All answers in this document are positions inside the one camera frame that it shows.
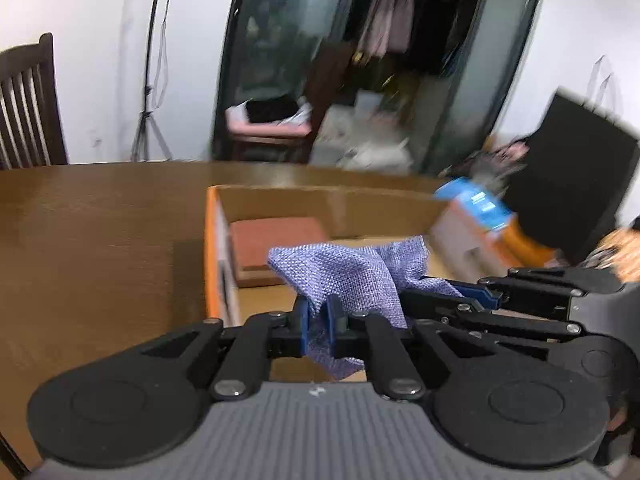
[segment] screw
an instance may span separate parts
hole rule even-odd
[[[422,387],[418,381],[414,379],[392,379],[389,383],[389,389],[396,395],[415,395]]]
[[[235,379],[224,379],[218,381],[213,390],[222,397],[237,397],[242,395],[246,390],[246,386],[242,381]]]

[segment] light stand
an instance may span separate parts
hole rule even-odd
[[[140,112],[140,122],[138,123],[136,137],[134,138],[133,146],[131,147],[132,162],[146,162],[149,160],[149,133],[147,129],[147,121],[156,135],[156,139],[158,140],[158,144],[160,144],[164,158],[166,160],[172,159],[171,150],[169,150],[169,146],[160,132],[160,127],[158,126],[156,119],[153,117],[152,111],[149,110],[149,94],[151,94],[151,86],[149,85],[149,65],[151,64],[151,44],[153,40],[157,8],[158,0],[153,0],[153,3],[151,4],[151,17],[149,19],[149,34],[146,38],[145,87],[142,91],[142,111]]]

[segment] wooden table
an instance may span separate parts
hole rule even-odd
[[[237,162],[1,171],[0,431],[28,466],[39,456],[26,405],[41,382],[204,317],[204,197],[214,184],[432,192],[441,183]]]

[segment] hanging clothes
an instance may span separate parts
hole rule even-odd
[[[409,48],[414,0],[371,0],[358,50],[383,57],[387,52]]]

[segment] cardboard box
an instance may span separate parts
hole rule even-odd
[[[229,224],[257,218],[318,219],[336,243],[364,246],[423,235],[432,249],[430,276],[475,282],[503,276],[517,261],[456,203],[430,194],[349,187],[215,186],[207,190],[205,282],[207,314],[236,326],[253,314],[290,310],[287,285],[238,289]]]

